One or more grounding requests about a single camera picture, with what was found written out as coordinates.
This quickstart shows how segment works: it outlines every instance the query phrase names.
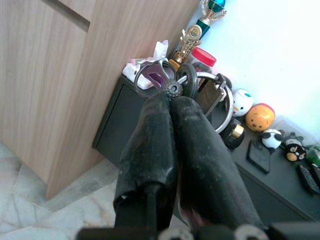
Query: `black phone case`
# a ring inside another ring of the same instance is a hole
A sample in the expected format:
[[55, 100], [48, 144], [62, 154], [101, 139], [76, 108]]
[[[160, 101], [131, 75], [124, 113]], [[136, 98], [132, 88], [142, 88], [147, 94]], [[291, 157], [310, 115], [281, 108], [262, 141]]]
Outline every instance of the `black phone case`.
[[262, 143], [250, 141], [247, 159], [265, 174], [270, 173], [270, 152]]

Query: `wood grain surface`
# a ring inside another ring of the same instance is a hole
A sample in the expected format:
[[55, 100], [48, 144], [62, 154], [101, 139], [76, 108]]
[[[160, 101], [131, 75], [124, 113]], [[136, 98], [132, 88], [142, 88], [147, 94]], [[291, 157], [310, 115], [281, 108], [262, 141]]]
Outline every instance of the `wood grain surface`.
[[59, 0], [61, 3], [91, 22], [96, 0]]
[[47, 198], [103, 158], [91, 145], [126, 62], [172, 53], [198, 4], [96, 0], [85, 32], [41, 0], [0, 1], [0, 140]]
[[0, 140], [47, 183], [87, 33], [40, 0], [0, 11]]

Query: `remote control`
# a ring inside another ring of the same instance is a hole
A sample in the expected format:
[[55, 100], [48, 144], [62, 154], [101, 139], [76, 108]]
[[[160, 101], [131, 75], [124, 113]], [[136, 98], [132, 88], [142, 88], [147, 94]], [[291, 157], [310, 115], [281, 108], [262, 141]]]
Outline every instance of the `remote control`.
[[320, 168], [314, 163], [311, 165], [311, 174], [314, 178], [314, 181], [316, 182], [316, 184], [318, 184], [318, 187], [320, 188]]
[[313, 179], [310, 171], [301, 164], [299, 164], [296, 169], [299, 173], [303, 185], [308, 189], [308, 191], [312, 194], [320, 194], [320, 189]]

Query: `tiled floor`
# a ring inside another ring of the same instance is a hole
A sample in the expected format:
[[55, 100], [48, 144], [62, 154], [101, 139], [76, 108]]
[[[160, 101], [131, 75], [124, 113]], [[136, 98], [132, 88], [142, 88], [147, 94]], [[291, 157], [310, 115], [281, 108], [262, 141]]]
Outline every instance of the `tiled floor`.
[[[118, 169], [104, 160], [46, 201], [46, 185], [0, 143], [0, 240], [72, 240], [82, 227], [112, 227]], [[175, 216], [171, 226], [186, 226]]]

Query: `plastic jar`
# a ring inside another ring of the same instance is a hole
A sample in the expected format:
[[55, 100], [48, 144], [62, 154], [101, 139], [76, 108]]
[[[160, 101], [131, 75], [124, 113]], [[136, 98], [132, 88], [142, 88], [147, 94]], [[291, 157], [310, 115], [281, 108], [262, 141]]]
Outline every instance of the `plastic jar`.
[[[210, 53], [201, 49], [200, 47], [195, 47], [189, 54], [185, 63], [192, 64], [197, 72], [212, 73], [212, 67], [216, 63], [216, 59]], [[198, 78], [198, 88], [204, 82], [203, 78]]]

